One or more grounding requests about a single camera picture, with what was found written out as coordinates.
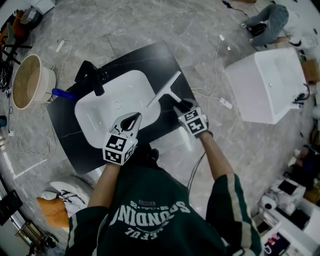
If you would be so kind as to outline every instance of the sink drain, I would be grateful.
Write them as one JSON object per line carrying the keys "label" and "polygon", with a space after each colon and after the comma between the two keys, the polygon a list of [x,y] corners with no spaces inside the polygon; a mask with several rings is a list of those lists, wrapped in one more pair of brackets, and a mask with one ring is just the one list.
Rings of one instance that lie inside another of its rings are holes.
{"label": "sink drain", "polygon": [[118,110],[118,109],[120,109],[121,108],[121,101],[114,101],[113,102],[113,108],[115,109],[115,110]]}

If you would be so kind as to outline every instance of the white sink basin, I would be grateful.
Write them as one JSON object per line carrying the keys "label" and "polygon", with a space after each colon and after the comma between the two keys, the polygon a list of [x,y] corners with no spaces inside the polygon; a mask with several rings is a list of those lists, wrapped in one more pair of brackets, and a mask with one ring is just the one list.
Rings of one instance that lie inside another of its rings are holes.
{"label": "white sink basin", "polygon": [[105,83],[103,89],[103,95],[96,96],[92,91],[81,98],[74,108],[76,119],[91,146],[101,149],[106,133],[124,114],[140,112],[140,130],[158,119],[160,103],[147,108],[155,92],[141,71],[131,70]]}

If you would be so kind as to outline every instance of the gray pants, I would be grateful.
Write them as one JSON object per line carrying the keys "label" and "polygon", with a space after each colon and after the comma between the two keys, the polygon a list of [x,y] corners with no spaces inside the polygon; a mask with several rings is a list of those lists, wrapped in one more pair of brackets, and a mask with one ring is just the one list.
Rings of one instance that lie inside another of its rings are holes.
{"label": "gray pants", "polygon": [[263,46],[273,44],[278,35],[288,23],[288,9],[280,4],[271,4],[263,9],[257,16],[253,16],[244,23],[248,27],[253,27],[260,22],[268,21],[265,31],[254,37],[252,44],[254,46]]}

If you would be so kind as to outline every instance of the cardboard box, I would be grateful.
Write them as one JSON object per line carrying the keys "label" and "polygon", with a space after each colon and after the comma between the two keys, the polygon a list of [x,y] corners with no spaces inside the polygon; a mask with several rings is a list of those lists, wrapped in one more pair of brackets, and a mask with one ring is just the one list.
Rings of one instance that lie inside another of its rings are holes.
{"label": "cardboard box", "polygon": [[257,0],[233,0],[233,1],[253,4],[253,3],[255,3]]}
{"label": "cardboard box", "polygon": [[307,60],[301,62],[304,77],[307,84],[316,84],[320,82],[320,70],[318,62],[314,60]]}

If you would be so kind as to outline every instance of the floor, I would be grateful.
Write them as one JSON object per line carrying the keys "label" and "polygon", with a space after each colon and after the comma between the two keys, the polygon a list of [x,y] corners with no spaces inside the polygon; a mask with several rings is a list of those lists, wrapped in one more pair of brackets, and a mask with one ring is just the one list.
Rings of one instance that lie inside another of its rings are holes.
{"label": "floor", "polygon": [[[235,8],[250,17],[267,6],[267,0],[255,5],[233,2]],[[216,100],[195,94],[203,111],[209,116],[210,130],[222,151],[239,175],[248,205],[254,211],[264,191],[286,171],[293,149],[307,142],[312,126],[312,100],[303,110],[291,110],[276,125],[243,122],[231,86],[224,74],[225,67],[252,53],[246,32],[239,24],[246,17],[239,11],[229,10],[220,0],[57,0],[56,6],[32,31],[26,44],[32,50],[19,52],[20,61],[31,53],[37,54],[47,68],[53,68],[57,77],[70,50],[67,41],[56,53],[58,41],[71,39],[72,52],[65,63],[60,88],[73,83],[84,60],[96,66],[112,61],[126,53],[164,39],[177,59],[189,85],[195,91],[213,97],[223,97],[232,103],[232,110]],[[8,116],[9,102],[0,94],[0,110]],[[8,137],[1,147],[1,174],[11,189],[23,201],[22,211],[43,231],[50,231],[66,246],[68,233],[50,227],[36,202],[47,182],[74,175],[67,156],[51,127],[46,104],[32,104],[26,110],[13,107],[9,126],[15,137]],[[32,125],[21,139],[25,128]],[[189,138],[181,129],[151,143],[160,151],[159,165],[183,184],[189,180],[192,167],[202,154],[199,140]],[[81,178],[95,185],[103,168]],[[190,202],[205,216],[211,193],[212,179],[207,159],[200,164],[194,177]]]}

